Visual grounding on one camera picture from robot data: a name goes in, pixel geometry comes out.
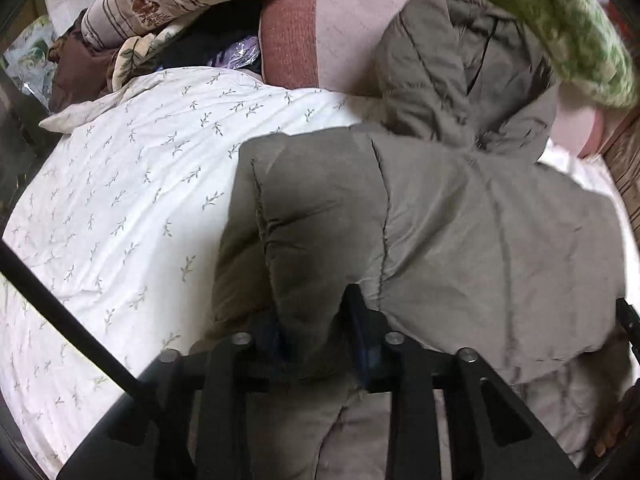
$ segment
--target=screw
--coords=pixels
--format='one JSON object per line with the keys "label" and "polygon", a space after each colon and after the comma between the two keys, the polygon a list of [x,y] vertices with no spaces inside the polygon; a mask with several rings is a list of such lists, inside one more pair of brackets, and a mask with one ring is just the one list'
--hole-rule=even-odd
{"label": "screw", "polygon": [[180,352],[173,348],[167,348],[160,352],[158,360],[161,363],[173,363],[178,357],[180,357]]}
{"label": "screw", "polygon": [[385,341],[390,345],[401,345],[404,343],[404,336],[399,332],[387,332]]}
{"label": "screw", "polygon": [[237,332],[231,338],[233,344],[238,346],[248,345],[252,340],[254,338],[248,332]]}
{"label": "screw", "polygon": [[473,363],[478,359],[478,352],[473,348],[461,348],[458,350],[458,356],[467,363]]}

